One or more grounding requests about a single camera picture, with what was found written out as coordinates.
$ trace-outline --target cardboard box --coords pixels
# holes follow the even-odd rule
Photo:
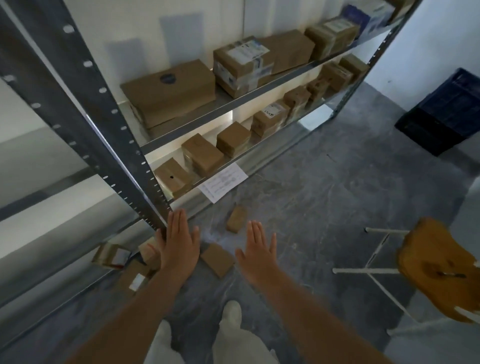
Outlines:
[[[307,83],[307,91],[310,92],[310,103],[321,100],[330,84],[325,79],[316,79]]]
[[[220,167],[225,159],[223,153],[200,134],[195,134],[181,145],[183,155],[192,163],[195,171],[208,177]]]
[[[309,26],[305,35],[315,43],[312,59],[321,61],[347,48],[355,40],[358,31],[358,25],[341,16]]]
[[[154,174],[160,179],[164,192],[175,199],[192,189],[192,176],[173,158],[158,167]]]
[[[298,86],[283,95],[283,102],[290,108],[286,123],[290,123],[300,117],[310,96],[310,92],[304,86]]]
[[[215,100],[215,76],[195,60],[120,85],[146,128]]]
[[[247,209],[236,205],[227,221],[227,230],[237,234],[247,222]]]
[[[352,72],[353,77],[350,83],[356,82],[359,78],[362,78],[370,69],[370,66],[362,62],[359,58],[355,57],[353,54],[348,54],[344,56],[338,63],[341,67]]]
[[[215,243],[211,243],[208,249],[200,255],[200,258],[219,278],[223,278],[235,264],[235,258]]]
[[[129,296],[134,296],[147,285],[150,278],[150,268],[138,260],[132,260],[117,281],[117,287]]]
[[[328,62],[320,70],[319,79],[326,80],[332,89],[341,91],[350,84],[353,73],[335,62]]]
[[[290,108],[283,101],[277,100],[253,115],[250,130],[261,137],[267,137],[277,131],[287,119],[289,111]]]
[[[138,246],[138,250],[140,251],[140,255],[144,260],[145,264],[151,270],[159,270],[162,266],[162,261],[160,258],[160,244],[155,239],[155,236],[152,236],[146,242],[141,243]]]
[[[92,263],[113,269],[123,269],[132,252],[121,245],[102,243],[92,259]]]
[[[315,43],[297,29],[262,38],[261,42],[275,54],[272,74],[308,63],[315,47]]]
[[[395,11],[392,17],[389,19],[388,24],[393,23],[397,19],[404,16],[415,3],[415,0],[386,0],[390,5],[395,7]]]
[[[216,136],[216,148],[233,158],[246,147],[251,134],[250,130],[235,121]]]
[[[216,82],[233,98],[243,96],[269,81],[275,53],[250,36],[213,51]]]
[[[359,39],[369,38],[375,29],[384,27],[395,8],[384,0],[355,0],[347,2],[341,15],[360,26]]]

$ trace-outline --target brown cardboard box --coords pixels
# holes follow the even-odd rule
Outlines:
[[[250,130],[261,137],[267,137],[273,134],[285,121],[289,110],[290,108],[283,101],[275,101],[253,115]]]
[[[200,60],[120,85],[146,128],[215,100],[215,76]]]
[[[327,80],[316,79],[307,83],[307,91],[310,92],[310,102],[316,102],[322,99],[330,84]]]
[[[250,36],[213,51],[216,82],[233,98],[243,96],[269,81],[275,53]]]
[[[92,259],[92,263],[113,269],[123,269],[132,252],[121,245],[102,243]]]
[[[251,134],[250,130],[235,121],[216,136],[216,147],[233,158],[235,154],[245,148]]]
[[[304,86],[295,87],[293,90],[290,90],[283,95],[283,102],[290,107],[287,123],[292,122],[300,116],[301,112],[305,109],[305,105],[307,105],[310,96],[310,92],[308,92]]]
[[[350,84],[353,73],[335,62],[328,62],[320,70],[319,79],[326,80],[332,89],[341,91]]]
[[[200,258],[207,263],[219,278],[223,278],[235,264],[235,258],[215,243],[211,243],[208,249],[200,255]]]
[[[389,24],[404,16],[412,7],[415,0],[386,0],[391,5],[395,6],[395,11],[388,21]]]
[[[195,171],[208,177],[224,163],[223,153],[200,134],[195,134],[181,145],[183,155],[192,162]]]
[[[247,221],[247,209],[242,205],[236,205],[227,221],[227,230],[237,234],[245,226]]]
[[[160,258],[160,244],[155,239],[155,236],[152,236],[146,242],[141,243],[138,246],[138,250],[140,251],[140,255],[145,264],[147,264],[151,270],[160,269],[162,264]]]
[[[134,296],[148,283],[149,277],[150,268],[138,260],[132,260],[117,281],[117,287],[129,296]]]
[[[322,60],[347,48],[358,35],[360,27],[341,16],[309,26],[305,35],[315,43],[312,59]]]
[[[363,63],[351,53],[343,57],[338,64],[353,73],[351,84],[362,78],[370,69],[369,65]]]
[[[315,43],[297,29],[260,40],[271,52],[275,53],[272,74],[308,63],[315,47]]]
[[[177,199],[192,189],[193,178],[178,162],[170,158],[154,174],[160,179],[160,184]]]

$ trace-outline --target metal shelving unit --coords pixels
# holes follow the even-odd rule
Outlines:
[[[0,76],[90,167],[67,182],[56,183],[44,191],[1,208],[0,221],[94,174],[101,176],[132,208],[132,215],[124,221],[109,226],[82,247],[55,257],[55,262],[49,264],[48,269],[39,267],[37,272],[41,271],[41,274],[35,274],[34,277],[27,274],[20,280],[0,287],[0,308],[87,255],[95,248],[96,243],[111,239],[142,219],[152,229],[158,229],[165,226],[172,206],[187,208],[189,216],[207,206],[208,200],[200,194],[192,194],[191,198],[183,196],[179,201],[168,198],[153,174],[152,170],[168,158],[177,156],[177,161],[181,159],[181,150],[173,150],[150,162],[148,155],[279,86],[314,72],[323,63],[389,31],[368,62],[373,67],[420,3],[421,0],[417,0],[402,19],[379,29],[369,39],[355,42],[348,49],[322,61],[313,61],[279,74],[270,83],[240,98],[233,99],[217,87],[215,101],[152,129],[150,140],[143,143],[133,136],[130,126],[131,122],[136,121],[128,120],[127,123],[127,116],[120,111],[124,105],[119,106],[115,101],[63,0],[0,0]],[[342,110],[363,80],[364,78],[358,80],[344,92],[329,121]],[[301,117],[315,111],[334,96],[337,95],[330,95],[323,102],[312,105]],[[248,118],[242,121],[247,128],[251,122]],[[214,142],[216,135],[228,125],[229,123],[224,123],[213,128],[204,136]],[[233,159],[226,158],[220,169],[237,162],[248,175],[252,175],[310,132],[294,121],[268,138],[253,137],[240,155]],[[193,171],[190,173],[194,176],[195,186],[204,181]],[[93,276],[95,281],[99,278],[97,273]],[[77,291],[83,290],[87,283],[82,284]],[[51,305],[46,307],[48,309],[35,316],[35,322],[53,310]],[[20,325],[15,336],[21,335],[31,326],[32,323]]]

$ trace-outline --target white shoe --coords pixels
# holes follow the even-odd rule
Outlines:
[[[228,301],[223,308],[222,320],[227,320],[235,327],[241,325],[241,307],[237,301]]]
[[[160,322],[160,325],[158,325],[158,329],[156,330],[156,334],[152,342],[165,345],[167,347],[171,346],[172,329],[168,321],[162,320],[162,322]]]

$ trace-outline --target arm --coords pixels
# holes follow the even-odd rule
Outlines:
[[[237,249],[235,255],[246,279],[266,296],[308,363],[391,363],[280,270],[276,235],[268,247],[261,223],[249,221],[245,253]]]
[[[160,271],[68,364],[143,363],[158,325],[192,274],[200,253],[200,231],[196,227],[190,234],[184,210],[169,213],[167,241],[162,239],[160,230],[156,238],[162,258]]]

